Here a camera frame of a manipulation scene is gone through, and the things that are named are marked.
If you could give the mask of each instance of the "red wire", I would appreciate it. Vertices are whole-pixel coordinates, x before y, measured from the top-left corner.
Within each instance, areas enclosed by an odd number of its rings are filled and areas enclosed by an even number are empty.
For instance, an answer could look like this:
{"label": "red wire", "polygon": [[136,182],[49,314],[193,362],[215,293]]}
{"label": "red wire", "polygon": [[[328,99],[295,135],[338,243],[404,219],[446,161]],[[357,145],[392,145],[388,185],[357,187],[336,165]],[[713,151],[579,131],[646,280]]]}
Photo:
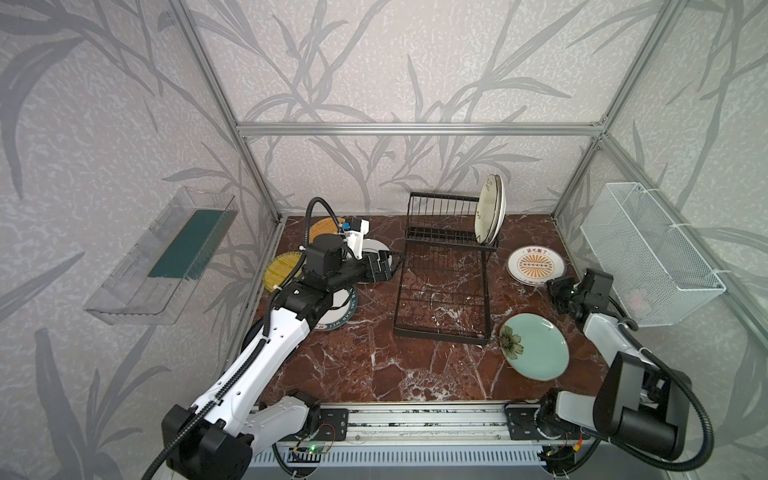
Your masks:
{"label": "red wire", "polygon": [[574,445],[574,452],[578,452],[581,448],[581,443],[584,441],[584,433],[581,433],[578,437],[578,443]]}
{"label": "red wire", "polygon": [[330,450],[331,447],[333,447],[333,443],[336,441],[336,429],[334,429],[333,425],[331,425],[330,423],[321,423],[318,429],[321,429],[323,426],[326,426],[326,425],[329,426],[331,430],[333,430],[333,438],[331,439],[331,445],[328,447],[328,450]]}

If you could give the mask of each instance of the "black metal dish rack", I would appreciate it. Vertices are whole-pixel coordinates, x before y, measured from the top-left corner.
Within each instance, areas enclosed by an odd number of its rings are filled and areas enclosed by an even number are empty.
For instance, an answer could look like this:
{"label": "black metal dish rack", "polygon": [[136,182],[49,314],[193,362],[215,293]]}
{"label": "black metal dish rack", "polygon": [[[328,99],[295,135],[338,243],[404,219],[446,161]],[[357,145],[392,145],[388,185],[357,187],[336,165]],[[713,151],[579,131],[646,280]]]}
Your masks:
{"label": "black metal dish rack", "polygon": [[475,239],[477,197],[412,192],[395,306],[402,336],[485,345],[492,334],[487,265]]}

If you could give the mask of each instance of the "clear plastic tray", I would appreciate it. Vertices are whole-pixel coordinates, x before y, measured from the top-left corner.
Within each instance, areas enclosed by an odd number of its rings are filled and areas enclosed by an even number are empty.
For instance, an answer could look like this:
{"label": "clear plastic tray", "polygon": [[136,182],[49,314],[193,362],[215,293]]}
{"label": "clear plastic tray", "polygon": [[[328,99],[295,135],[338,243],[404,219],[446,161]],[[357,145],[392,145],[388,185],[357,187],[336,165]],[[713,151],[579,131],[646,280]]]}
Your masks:
{"label": "clear plastic tray", "polygon": [[234,195],[182,187],[85,311],[110,324],[174,324],[236,215]]}

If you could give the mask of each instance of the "plate with orange design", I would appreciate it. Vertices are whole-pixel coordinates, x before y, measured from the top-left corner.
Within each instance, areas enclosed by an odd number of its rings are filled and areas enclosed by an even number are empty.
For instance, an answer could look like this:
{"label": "plate with orange design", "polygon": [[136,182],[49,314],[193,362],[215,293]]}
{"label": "plate with orange design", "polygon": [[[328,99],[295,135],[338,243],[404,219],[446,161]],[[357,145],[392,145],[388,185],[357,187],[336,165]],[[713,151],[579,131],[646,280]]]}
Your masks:
{"label": "plate with orange design", "polygon": [[542,286],[565,273],[565,260],[547,247],[529,245],[518,248],[507,259],[507,271],[525,285]]}

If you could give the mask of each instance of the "dish rack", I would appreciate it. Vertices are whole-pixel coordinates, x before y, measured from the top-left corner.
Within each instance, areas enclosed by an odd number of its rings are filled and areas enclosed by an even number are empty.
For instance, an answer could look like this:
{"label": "dish rack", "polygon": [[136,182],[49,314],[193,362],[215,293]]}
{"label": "dish rack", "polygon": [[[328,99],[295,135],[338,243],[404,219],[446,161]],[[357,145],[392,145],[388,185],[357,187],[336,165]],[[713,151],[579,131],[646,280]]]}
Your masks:
{"label": "dish rack", "polygon": [[605,184],[581,232],[639,326],[674,325],[725,291],[680,225],[641,184]]}
{"label": "dish rack", "polygon": [[490,339],[487,265],[499,238],[475,239],[478,200],[411,193],[395,334],[481,346]]}

